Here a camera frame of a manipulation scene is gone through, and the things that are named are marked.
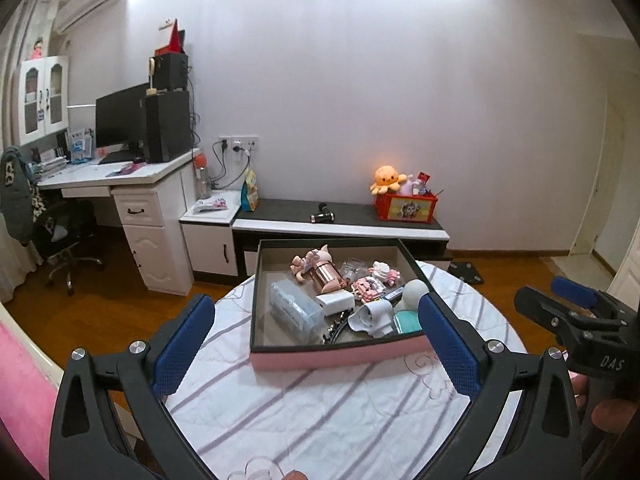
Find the person's hand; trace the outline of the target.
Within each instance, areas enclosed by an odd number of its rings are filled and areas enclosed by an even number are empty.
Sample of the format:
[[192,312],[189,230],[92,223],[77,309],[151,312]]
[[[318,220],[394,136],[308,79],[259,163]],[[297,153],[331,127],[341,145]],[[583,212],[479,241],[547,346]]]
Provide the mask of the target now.
[[[589,378],[570,372],[574,398],[577,407],[581,410],[587,404],[587,387]],[[591,421],[594,426],[609,434],[622,434],[629,421],[634,417],[636,406],[625,400],[605,399],[591,412]]]

